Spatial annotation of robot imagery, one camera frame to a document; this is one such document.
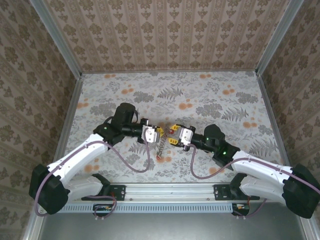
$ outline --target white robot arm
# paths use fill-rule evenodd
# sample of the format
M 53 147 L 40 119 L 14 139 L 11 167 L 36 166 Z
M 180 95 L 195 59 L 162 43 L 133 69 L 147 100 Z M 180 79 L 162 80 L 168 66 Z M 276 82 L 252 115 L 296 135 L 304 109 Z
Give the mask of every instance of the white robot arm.
M 252 156 L 227 143 L 225 134 L 215 124 L 207 126 L 203 135 L 195 133 L 193 126 L 187 128 L 176 124 L 171 129 L 172 137 L 168 138 L 170 144 L 182 147 L 184 151 L 194 148 L 191 173 L 195 178 L 214 177 L 224 168 L 237 172 L 229 184 L 229 192 L 224 192 L 228 200 L 240 200 L 244 195 L 258 196 L 282 203 L 300 217 L 311 218 L 320 200 L 320 185 L 303 165 L 298 164 L 293 168 Z M 212 159 L 223 169 L 210 176 L 197 176 L 193 171 L 196 149 L 213 153 Z
M 137 137 L 139 143 L 157 143 L 163 134 L 161 127 L 149 125 L 146 118 L 140 123 L 132 122 L 135 107 L 122 103 L 115 111 L 111 123 L 108 119 L 99 125 L 81 145 L 63 158 L 49 164 L 47 167 L 39 164 L 32 171 L 29 195 L 39 203 L 48 214 L 55 214 L 72 200 L 86 196 L 98 195 L 103 182 L 108 182 L 99 174 L 85 179 L 72 180 L 80 169 L 97 156 L 112 149 L 130 169 L 143 173 L 146 170 L 135 170 L 120 156 L 113 146 L 124 137 Z
M 86 179 L 72 178 L 86 164 L 109 148 L 117 153 L 113 146 L 124 137 L 137 137 L 139 143 L 146 143 L 147 149 L 148 143 L 157 143 L 160 140 L 163 134 L 160 127 L 149 125 L 145 118 L 142 118 L 140 123 L 132 122 L 135 111 L 133 105 L 122 103 L 116 109 L 111 123 L 108 123 L 107 119 L 68 155 L 47 167 L 41 164 L 35 167 L 29 195 L 48 214 L 57 213 L 68 201 L 86 196 L 105 196 L 106 194 L 102 194 L 105 193 L 105 185 L 110 183 L 103 176 L 93 174 Z M 299 164 L 294 168 L 282 166 L 252 156 L 227 143 L 225 134 L 215 124 L 207 126 L 203 135 L 195 133 L 196 128 L 193 126 L 187 128 L 176 124 L 171 130 L 172 135 L 168 138 L 170 144 L 182 147 L 184 151 L 189 151 L 190 147 L 194 148 L 190 169 L 194 177 L 208 179 L 222 171 L 221 169 L 206 177 L 195 175 L 195 149 L 213 153 L 212 159 L 220 167 L 228 167 L 237 172 L 229 184 L 229 192 L 226 193 L 229 200 L 239 200 L 243 196 L 258 196 L 282 203 L 303 218 L 311 218 L 320 200 L 320 195 L 315 191 L 320 189 L 320 185 L 306 167 Z M 117 154 L 130 169 L 138 173 L 148 170 L 148 167 L 145 170 L 133 169 L 119 153 Z

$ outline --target floral wallpaper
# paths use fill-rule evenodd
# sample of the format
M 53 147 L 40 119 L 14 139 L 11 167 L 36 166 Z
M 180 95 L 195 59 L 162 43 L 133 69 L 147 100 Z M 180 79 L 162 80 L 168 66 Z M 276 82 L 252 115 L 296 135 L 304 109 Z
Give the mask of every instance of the floral wallpaper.
M 320 2 L 305 0 L 262 78 L 293 166 L 320 181 Z M 316 210 L 320 226 L 320 209 Z
M 44 0 L 82 71 L 255 69 L 289 0 Z
M 31 173 L 53 160 L 75 78 L 27 0 L 0 1 L 0 239 L 24 234 Z
M 146 173 L 131 171 L 110 150 L 86 165 L 78 177 L 100 173 L 117 183 L 202 182 L 190 173 L 192 151 L 168 143 L 169 128 L 175 123 L 194 126 L 200 134 L 216 124 L 231 144 L 267 161 L 283 162 L 253 71 L 84 74 L 82 78 L 67 152 L 87 139 L 122 102 L 133 104 L 139 118 L 148 118 L 165 134 L 159 143 L 150 144 L 152 160 Z M 146 167 L 146 147 L 137 139 L 126 137 L 115 148 L 133 167 Z M 196 174 L 207 176 L 217 169 L 212 153 L 196 154 Z M 229 182 L 234 175 L 227 169 L 207 181 Z

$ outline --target cable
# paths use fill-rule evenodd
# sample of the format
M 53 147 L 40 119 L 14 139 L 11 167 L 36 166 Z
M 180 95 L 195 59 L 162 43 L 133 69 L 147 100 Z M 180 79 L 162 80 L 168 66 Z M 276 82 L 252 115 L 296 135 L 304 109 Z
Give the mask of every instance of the cable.
M 192 153 L 192 157 L 191 157 L 191 166 L 190 166 L 190 170 L 191 170 L 191 174 L 197 178 L 197 179 L 209 179 L 209 178 L 212 178 L 214 176 L 216 176 L 217 174 L 221 173 L 221 171 L 223 171 L 225 168 L 229 167 L 231 164 L 234 164 L 236 162 L 240 162 L 240 161 L 249 161 L 249 162 L 255 162 L 255 163 L 258 163 L 258 164 L 261 164 L 263 166 L 266 166 L 268 168 L 271 168 L 275 171 L 278 171 L 280 173 L 283 173 L 283 174 L 286 174 L 288 175 L 289 177 L 292 177 L 293 179 L 296 179 L 298 180 L 299 182 L 303 183 L 304 185 L 308 186 L 309 188 L 313 189 L 315 192 L 317 192 L 319 195 L 320 195 L 320 190 L 318 188 L 316 188 L 315 186 L 313 186 L 312 184 L 310 184 L 309 182 L 301 179 L 300 177 L 297 177 L 296 175 L 288 172 L 288 171 L 285 171 L 285 170 L 282 170 L 281 168 L 279 167 L 276 167 L 276 166 L 273 166 L 273 165 L 270 165 L 268 163 L 265 163 L 263 161 L 259 161 L 257 159 L 253 159 L 253 158 L 248 158 L 248 157 L 242 157 L 242 158 L 239 158 L 239 159 L 236 159 L 236 160 L 233 160 L 229 163 L 227 163 L 225 166 L 223 166 L 222 168 L 220 168 L 218 171 L 216 171 L 215 173 L 209 175 L 209 176 L 197 176 L 194 172 L 194 162 L 195 162 L 195 155 L 196 155 L 196 149 L 197 147 L 193 144 L 189 144 L 190 147 L 193 148 L 193 153 Z
M 39 201 L 39 196 L 40 196 L 40 193 L 42 191 L 42 188 L 44 187 L 44 185 L 46 184 L 47 180 L 57 171 L 59 170 L 60 168 L 62 168 L 62 166 L 64 164 L 66 164 L 66 162 L 68 162 L 71 158 L 73 158 L 75 155 L 77 155 L 78 153 L 80 153 L 82 150 L 90 147 L 91 145 L 94 145 L 94 144 L 103 144 L 103 145 L 106 145 L 108 148 L 110 148 L 111 150 L 113 150 L 117 155 L 118 157 L 121 159 L 121 161 L 128 167 L 130 168 L 132 171 L 136 172 L 136 173 L 145 173 L 146 171 L 149 170 L 149 167 L 150 167 L 150 163 L 151 163 L 151 159 L 150 159 L 150 149 L 149 149 L 149 146 L 148 146 L 148 142 L 147 142 L 147 136 L 146 136 L 146 133 L 147 133 L 147 130 L 148 128 L 146 128 L 144 131 L 143 131 L 143 139 L 144 139 L 144 144 L 145 144 L 145 148 L 146 148 L 146 154 L 147 154 L 147 166 L 144 170 L 137 170 L 137 169 L 134 169 L 132 166 L 130 166 L 126 160 L 120 155 L 120 153 L 113 147 L 111 146 L 110 144 L 104 142 L 104 141 L 92 141 L 92 142 L 89 142 L 87 145 L 84 145 L 82 147 L 80 147 L 79 149 L 77 149 L 76 151 L 74 151 L 72 154 L 70 154 L 70 156 L 66 157 L 65 160 L 63 160 L 59 165 L 57 165 L 51 172 L 49 172 L 49 174 L 47 176 L 45 176 L 45 178 L 42 180 L 38 190 L 36 191 L 36 195 L 35 195 L 35 198 L 34 198 L 34 211 L 35 211 L 35 214 L 39 217 L 44 217 L 44 216 L 47 216 L 48 213 L 40 213 L 39 212 L 39 207 L 38 207 L 38 201 Z
M 265 205 L 266 201 L 267 201 L 267 199 L 265 198 L 265 199 L 263 200 L 263 202 L 261 203 L 261 205 L 260 205 L 253 213 L 250 213 L 250 214 L 248 214 L 247 216 L 242 215 L 240 212 L 238 212 L 238 211 L 236 211 L 236 210 L 233 210 L 233 212 L 236 213 L 236 214 L 238 214 L 238 215 L 240 215 L 240 216 L 243 217 L 243 218 L 251 218 L 251 217 L 253 217 L 254 215 L 256 215 L 256 214 L 262 209 L 262 207 Z
M 113 116 L 108 117 L 103 123 L 104 124 L 108 123 L 112 118 L 113 118 Z
M 117 207 L 117 199 L 114 196 L 87 196 L 87 198 L 90 198 L 90 199 L 112 199 L 113 200 L 113 202 L 114 202 L 113 208 L 110 210 L 110 212 L 107 215 L 103 216 L 103 218 L 110 217 L 110 215 L 115 211 L 115 209 Z M 93 215 L 95 216 L 95 219 L 98 219 L 97 210 L 103 206 L 105 206 L 105 204 L 99 204 L 94 209 Z
M 136 124 L 138 122 L 138 111 L 137 110 L 133 110 L 133 112 L 134 112 L 134 115 L 135 115 L 135 118 L 136 118 L 136 120 L 133 123 Z

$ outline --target patterned floor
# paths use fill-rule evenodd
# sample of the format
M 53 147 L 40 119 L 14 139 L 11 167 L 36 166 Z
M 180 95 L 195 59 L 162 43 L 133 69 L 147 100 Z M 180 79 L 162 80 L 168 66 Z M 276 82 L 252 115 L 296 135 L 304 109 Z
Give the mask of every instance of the patterned floor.
M 120 103 L 135 105 L 145 117 L 165 132 L 174 124 L 196 127 L 203 134 L 215 123 L 227 141 L 252 155 L 281 163 L 277 143 L 254 72 L 162 72 L 85 74 L 66 152 L 81 144 Z M 115 148 L 136 169 L 147 165 L 145 146 L 125 138 Z M 100 173 L 114 183 L 229 182 L 235 173 L 225 170 L 208 180 L 190 173 L 192 152 L 171 146 L 166 137 L 151 144 L 151 168 L 145 173 L 128 169 L 112 152 L 86 165 L 78 176 Z M 219 168 L 212 154 L 198 151 L 195 173 L 207 176 Z

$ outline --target metal frame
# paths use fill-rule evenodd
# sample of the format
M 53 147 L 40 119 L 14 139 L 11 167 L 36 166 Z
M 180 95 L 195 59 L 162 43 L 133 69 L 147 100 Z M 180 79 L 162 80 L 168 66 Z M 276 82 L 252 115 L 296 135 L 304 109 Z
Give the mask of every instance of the metal frame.
M 285 164 L 287 166 L 290 166 L 291 164 L 289 162 L 289 158 L 288 158 L 288 155 L 287 155 L 287 152 L 285 149 L 285 145 L 282 140 L 282 137 L 281 137 L 281 134 L 280 134 L 277 122 L 276 122 L 276 118 L 275 118 L 274 112 L 272 110 L 271 103 L 268 98 L 267 90 L 266 90 L 266 87 L 263 82 L 261 74 L 257 74 L 257 81 L 258 81 L 258 84 L 259 84 L 259 87 L 261 90 L 261 94 L 262 94 L 262 97 L 264 100 L 266 111 L 268 113 L 268 116 L 269 116 L 269 119 L 271 122 L 273 134 L 274 134 L 276 143 L 278 145 L 280 156 L 284 160 Z M 304 234 L 305 234 L 305 237 L 307 240 L 320 240 L 320 229 L 318 227 L 317 221 L 314 216 L 312 216 L 311 219 L 305 219 L 305 218 L 300 217 L 300 221 L 301 221 L 302 228 L 303 228 L 303 231 L 304 231 Z
M 262 57 L 259 60 L 259 63 L 256 66 L 258 75 L 262 75 L 266 69 L 303 2 L 304 0 L 292 0 L 289 2 L 280 22 L 274 30 L 274 33 L 262 54 Z
M 61 159 L 65 155 L 68 138 L 69 138 L 72 123 L 74 121 L 74 117 L 76 114 L 77 105 L 81 95 L 83 84 L 84 84 L 83 79 L 80 79 L 75 83 L 72 98 L 68 108 L 68 112 L 66 113 L 65 120 L 63 123 L 63 128 L 59 138 L 59 142 L 56 147 L 56 152 L 54 154 L 53 162 Z
M 266 90 L 264 81 L 263 81 L 263 79 L 262 79 L 260 74 L 257 75 L 257 81 L 258 81 L 258 84 L 259 84 L 259 87 L 260 87 L 260 90 L 261 90 L 261 94 L 262 94 L 262 98 L 263 98 L 264 105 L 265 105 L 265 108 L 266 108 L 266 112 L 267 112 L 267 114 L 269 116 L 269 119 L 270 119 L 270 123 L 271 123 L 271 126 L 272 126 L 272 130 L 273 130 L 273 134 L 274 134 L 274 137 L 275 137 L 275 141 L 276 141 L 276 144 L 278 145 L 280 156 L 284 160 L 285 165 L 290 166 L 290 162 L 289 162 L 289 159 L 288 159 L 288 156 L 287 156 L 285 145 L 284 145 L 284 142 L 282 140 L 282 137 L 281 137 L 281 134 L 280 134 L 277 122 L 276 122 L 276 118 L 275 118 L 274 112 L 273 112 L 272 107 L 271 107 L 270 100 L 268 98 L 268 94 L 267 94 L 267 90 Z
M 94 213 L 94 203 L 69 203 L 63 207 L 59 214 L 92 214 Z M 109 211 L 97 210 L 96 213 L 108 213 Z M 170 202 L 118 202 L 115 214 L 203 214 L 203 213 L 232 213 L 232 203 L 170 203 Z
M 210 73 L 210 72 L 254 72 L 254 68 L 242 68 L 242 69 L 158 69 L 158 70 L 126 70 L 126 71 L 84 71 L 82 74 L 143 74 L 143 73 Z
M 78 81 L 81 78 L 81 67 L 79 66 L 77 60 L 75 59 L 71 49 L 64 40 L 61 31 L 59 31 L 50 11 L 47 9 L 46 4 L 43 0 L 30 0 L 35 11 L 39 15 L 41 21 L 43 22 L 46 30 L 51 35 L 55 45 L 62 54 L 65 62 L 69 66 L 71 72 L 73 73 L 75 79 Z
M 262 93 L 262 97 L 267 109 L 267 113 L 274 131 L 276 142 L 278 144 L 279 152 L 281 157 L 285 160 L 287 165 L 290 165 L 284 144 L 275 120 L 275 116 L 272 111 L 270 101 L 268 99 L 267 91 L 264 86 L 262 77 L 259 75 L 258 78 L 259 87 Z M 76 83 L 74 93 L 72 95 L 71 103 L 68 109 L 66 121 L 63 125 L 61 138 L 58 144 L 58 150 L 55 155 L 55 159 L 63 156 L 68 137 L 70 134 L 73 117 L 77 108 L 78 100 L 81 94 L 83 80 Z M 146 204 L 149 206 L 160 206 L 161 204 L 167 204 L 167 206 L 179 206 L 183 204 L 195 204 L 195 206 L 214 206 L 218 204 L 229 204 L 229 203 L 244 203 L 246 201 L 216 201 L 213 185 L 225 184 L 221 182 L 217 183 L 121 183 L 126 185 L 126 204 L 131 206 L 139 206 L 139 204 Z M 262 200 L 252 201 L 256 203 L 262 202 Z M 108 201 L 87 201 L 87 204 L 97 203 L 110 203 Z M 73 201 L 72 204 L 78 206 L 83 205 L 83 201 Z M 300 218 L 303 231 L 307 240 L 319 240 L 319 228 L 317 226 L 314 217 L 311 219 Z M 32 211 L 29 223 L 26 228 L 26 232 L 23 240 L 38 240 L 41 227 L 44 218 L 36 216 Z

